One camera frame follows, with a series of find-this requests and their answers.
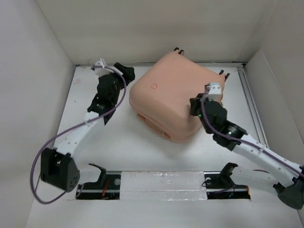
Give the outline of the pink hard-shell suitcase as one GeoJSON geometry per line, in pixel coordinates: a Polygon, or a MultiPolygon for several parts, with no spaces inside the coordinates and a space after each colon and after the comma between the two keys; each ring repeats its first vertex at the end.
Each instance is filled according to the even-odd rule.
{"type": "Polygon", "coordinates": [[[129,102],[137,116],[157,134],[172,142],[184,142],[202,127],[190,115],[190,99],[203,93],[208,83],[225,87],[228,75],[216,73],[184,57],[176,47],[164,55],[131,87],[129,102]]]}

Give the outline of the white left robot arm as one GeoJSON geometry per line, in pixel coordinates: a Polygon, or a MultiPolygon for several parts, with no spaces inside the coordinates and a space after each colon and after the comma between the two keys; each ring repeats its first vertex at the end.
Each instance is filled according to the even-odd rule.
{"type": "Polygon", "coordinates": [[[55,148],[45,148],[40,157],[41,180],[64,192],[71,192],[79,182],[76,156],[89,138],[109,122],[125,97],[126,87],[135,79],[134,68],[120,63],[110,68],[101,59],[91,69],[98,76],[97,93],[82,123],[71,127],[67,137],[55,148]]]}

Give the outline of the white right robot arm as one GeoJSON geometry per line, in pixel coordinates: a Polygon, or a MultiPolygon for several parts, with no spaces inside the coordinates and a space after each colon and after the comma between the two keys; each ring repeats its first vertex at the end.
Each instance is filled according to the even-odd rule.
{"type": "Polygon", "coordinates": [[[260,171],[227,163],[218,174],[222,191],[247,185],[276,195],[285,205],[300,210],[304,206],[304,168],[276,154],[255,140],[245,129],[227,119],[227,110],[209,95],[190,99],[190,115],[200,119],[207,134],[223,148],[261,167],[260,171]]]}

